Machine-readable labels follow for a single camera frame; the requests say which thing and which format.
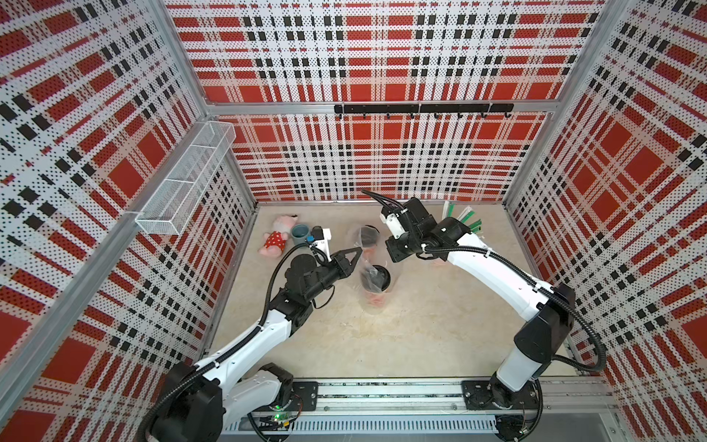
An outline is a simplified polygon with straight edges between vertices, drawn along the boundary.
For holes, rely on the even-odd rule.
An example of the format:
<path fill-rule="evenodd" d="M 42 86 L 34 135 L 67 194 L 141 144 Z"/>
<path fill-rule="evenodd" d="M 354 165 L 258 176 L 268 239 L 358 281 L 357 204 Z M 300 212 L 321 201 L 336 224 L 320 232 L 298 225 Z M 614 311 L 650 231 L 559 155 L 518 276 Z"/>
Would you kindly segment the red milk tea cup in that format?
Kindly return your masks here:
<path fill-rule="evenodd" d="M 362 249 L 362 258 L 364 260 L 369 262 L 373 260 L 379 248 L 380 237 L 379 229 L 372 225 L 364 225 L 353 234 L 355 246 Z"/>
<path fill-rule="evenodd" d="M 388 290 L 392 286 L 392 274 L 382 264 L 365 264 L 359 273 L 364 304 L 370 308 L 383 309 L 387 305 Z"/>

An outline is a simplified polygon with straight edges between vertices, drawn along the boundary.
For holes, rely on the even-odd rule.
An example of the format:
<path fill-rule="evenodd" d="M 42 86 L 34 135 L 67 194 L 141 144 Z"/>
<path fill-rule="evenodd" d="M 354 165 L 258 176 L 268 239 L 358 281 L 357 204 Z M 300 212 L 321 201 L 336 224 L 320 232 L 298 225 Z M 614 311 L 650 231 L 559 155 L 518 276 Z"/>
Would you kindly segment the clear plastic carrier bag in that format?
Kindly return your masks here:
<path fill-rule="evenodd" d="M 353 290 L 362 309 L 379 314 L 390 304 L 401 269 L 395 264 L 380 230 L 373 225 L 358 225 L 349 232 L 353 246 L 362 254 L 353 273 Z"/>

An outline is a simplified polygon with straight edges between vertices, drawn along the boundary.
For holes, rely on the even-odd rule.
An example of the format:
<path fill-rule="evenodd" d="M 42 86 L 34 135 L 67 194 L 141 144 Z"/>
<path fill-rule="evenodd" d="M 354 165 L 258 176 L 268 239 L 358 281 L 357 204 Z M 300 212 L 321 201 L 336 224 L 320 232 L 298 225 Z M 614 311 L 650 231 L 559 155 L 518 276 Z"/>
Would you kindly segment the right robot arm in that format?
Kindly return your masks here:
<path fill-rule="evenodd" d="M 381 204 L 380 218 L 391 235 L 390 258 L 399 263 L 411 256 L 442 260 L 467 272 L 493 290 L 523 320 L 514 347 L 491 376 L 485 401 L 508 410 L 521 392 L 539 391 L 539 376 L 553 362 L 587 373 L 602 372 L 607 351 L 599 334 L 576 311 L 576 293 L 565 284 L 551 285 L 525 272 L 486 245 L 471 227 L 456 217 L 437 221 L 417 198 L 401 203 L 372 193 Z M 579 325 L 587 333 L 597 360 L 585 364 L 559 355 L 558 350 Z"/>

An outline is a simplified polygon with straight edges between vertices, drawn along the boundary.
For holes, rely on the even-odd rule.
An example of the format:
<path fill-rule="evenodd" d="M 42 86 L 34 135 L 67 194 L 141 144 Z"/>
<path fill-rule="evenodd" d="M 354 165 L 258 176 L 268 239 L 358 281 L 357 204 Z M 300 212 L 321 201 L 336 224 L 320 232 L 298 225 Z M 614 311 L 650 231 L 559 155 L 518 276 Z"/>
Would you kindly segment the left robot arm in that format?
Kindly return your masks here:
<path fill-rule="evenodd" d="M 306 323 L 318 307 L 317 296 L 355 272 L 362 254 L 360 247 L 331 256 L 304 244 L 289 250 L 272 274 L 285 283 L 276 289 L 269 282 L 261 318 L 213 355 L 171 368 L 136 440 L 216 441 L 246 414 L 287 405 L 292 375 L 274 364 L 254 367 Z"/>

